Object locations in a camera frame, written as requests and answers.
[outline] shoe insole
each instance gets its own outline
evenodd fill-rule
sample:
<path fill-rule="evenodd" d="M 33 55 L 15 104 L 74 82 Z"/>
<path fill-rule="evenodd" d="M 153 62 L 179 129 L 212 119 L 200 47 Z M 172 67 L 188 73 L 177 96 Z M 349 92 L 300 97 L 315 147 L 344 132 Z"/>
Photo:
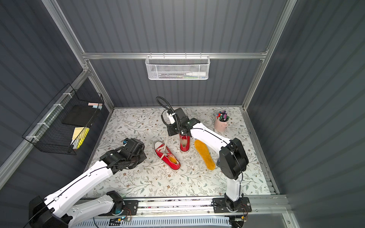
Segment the shoe insole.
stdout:
<path fill-rule="evenodd" d="M 203 161 L 205 162 L 205 165 L 207 166 L 207 168 L 209 170 L 214 170 L 215 163 L 214 163 L 212 157 L 210 156 L 207 145 L 205 145 L 202 141 L 197 140 L 197 139 L 195 140 L 194 145 L 195 145 L 196 151 L 198 151 L 200 156 L 203 158 Z"/>
<path fill-rule="evenodd" d="M 176 160 L 174 157 L 169 156 L 169 160 L 170 160 L 172 163 L 177 164 L 177 160 Z"/>
<path fill-rule="evenodd" d="M 183 147 L 185 147 L 186 144 L 188 144 L 188 140 L 187 139 L 182 139 L 181 144 L 182 144 Z"/>

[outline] red sneaker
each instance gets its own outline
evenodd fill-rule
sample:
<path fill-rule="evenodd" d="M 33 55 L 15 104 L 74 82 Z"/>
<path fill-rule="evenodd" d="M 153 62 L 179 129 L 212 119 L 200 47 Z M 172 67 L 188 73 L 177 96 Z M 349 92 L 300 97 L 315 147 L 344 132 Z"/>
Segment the red sneaker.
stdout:
<path fill-rule="evenodd" d="M 180 162 L 177 158 L 171 153 L 168 147 L 165 148 L 165 151 L 162 151 L 164 148 L 164 143 L 161 141 L 157 141 L 154 144 L 154 149 L 156 155 L 166 163 L 173 171 L 178 171 L 181 167 Z"/>
<path fill-rule="evenodd" d="M 180 150 L 184 153 L 190 148 L 190 136 L 180 134 Z"/>

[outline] floral tablecloth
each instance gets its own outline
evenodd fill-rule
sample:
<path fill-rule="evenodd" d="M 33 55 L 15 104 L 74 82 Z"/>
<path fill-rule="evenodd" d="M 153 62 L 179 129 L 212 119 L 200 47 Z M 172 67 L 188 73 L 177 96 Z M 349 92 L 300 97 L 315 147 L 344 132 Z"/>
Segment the floral tablecloth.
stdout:
<path fill-rule="evenodd" d="M 98 184 L 85 197 L 99 197 L 115 190 L 122 197 L 149 196 L 217 196 L 226 191 L 226 176 L 220 168 L 210 171 L 190 141 L 187 153 L 180 151 L 179 135 L 169 137 L 167 146 L 181 163 L 178 171 L 172 171 L 153 150 L 157 140 L 165 141 L 166 126 L 161 121 L 163 108 L 118 108 L 115 109 L 101 142 L 92 159 L 93 165 L 106 151 L 119 147 L 125 138 L 136 138 L 145 143 L 147 159 L 132 170 L 124 169 Z M 239 107 L 183 108 L 190 118 L 200 120 L 214 131 L 214 115 L 226 110 L 230 116 L 224 132 L 227 138 L 238 138 L 249 159 L 243 173 L 242 188 L 245 195 L 270 194 L 260 164 L 252 146 Z M 214 162 L 218 154 L 209 148 Z"/>

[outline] corrugated wall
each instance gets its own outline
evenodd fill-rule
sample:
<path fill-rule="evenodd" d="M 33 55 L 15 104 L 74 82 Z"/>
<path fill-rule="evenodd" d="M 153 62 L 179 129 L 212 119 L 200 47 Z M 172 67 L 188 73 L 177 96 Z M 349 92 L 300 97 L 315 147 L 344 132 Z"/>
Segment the corrugated wall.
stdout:
<path fill-rule="evenodd" d="M 261 52 L 285 0 L 58 3 L 86 52 Z"/>
<path fill-rule="evenodd" d="M 85 52 L 262 52 L 286 0 L 58 1 Z M 212 60 L 206 81 L 150 81 L 141 60 L 91 60 L 117 107 L 241 105 L 259 60 Z"/>
<path fill-rule="evenodd" d="M 365 2 L 299 1 L 248 108 L 301 227 L 363 227 Z"/>
<path fill-rule="evenodd" d="M 91 60 L 116 107 L 171 105 L 242 105 L 259 59 L 211 60 L 208 80 L 149 80 L 144 60 Z"/>
<path fill-rule="evenodd" d="M 23 132 L 53 97 L 56 100 L 58 92 L 76 79 L 82 68 L 41 0 L 1 0 L 0 34 L 3 164 L 23 140 Z M 80 89 L 94 88 L 86 80 Z M 102 109 L 77 156 L 42 153 L 37 149 L 29 153 L 0 190 L 0 227 L 23 227 L 32 198 L 54 192 L 83 172 L 108 113 L 106 108 Z"/>
<path fill-rule="evenodd" d="M 88 79 L 80 90 L 96 92 Z M 30 200 L 57 191 L 84 172 L 108 114 L 105 107 L 101 109 L 77 155 L 43 153 L 35 148 L 31 150 L 0 190 L 0 227 L 23 227 L 28 221 Z"/>
<path fill-rule="evenodd" d="M 0 164 L 82 68 L 39 1 L 0 1 Z"/>

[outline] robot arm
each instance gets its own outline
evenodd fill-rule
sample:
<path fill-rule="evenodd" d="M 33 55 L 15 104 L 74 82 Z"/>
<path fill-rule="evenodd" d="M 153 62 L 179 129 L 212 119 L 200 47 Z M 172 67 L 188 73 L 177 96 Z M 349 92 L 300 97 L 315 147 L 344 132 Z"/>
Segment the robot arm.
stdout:
<path fill-rule="evenodd" d="M 112 212 L 120 215 L 123 198 L 115 191 L 74 205 L 93 187 L 119 170 L 132 169 L 146 159 L 144 144 L 137 139 L 125 139 L 123 146 L 106 152 L 92 167 L 58 191 L 44 199 L 39 196 L 29 203 L 29 224 L 33 228 L 67 228 L 96 215 Z"/>
<path fill-rule="evenodd" d="M 189 119 L 181 108 L 174 110 L 163 97 L 157 97 L 156 100 L 167 110 L 166 115 L 170 120 L 170 124 L 164 121 L 163 114 L 161 114 L 161 118 L 167 126 L 169 136 L 179 133 L 189 135 L 202 141 L 219 154 L 219 167 L 227 177 L 227 191 L 224 195 L 226 206 L 228 210 L 236 211 L 240 207 L 243 198 L 241 188 L 243 172 L 249 163 L 241 141 L 237 138 L 230 140 L 220 136 L 204 126 L 199 120 Z"/>

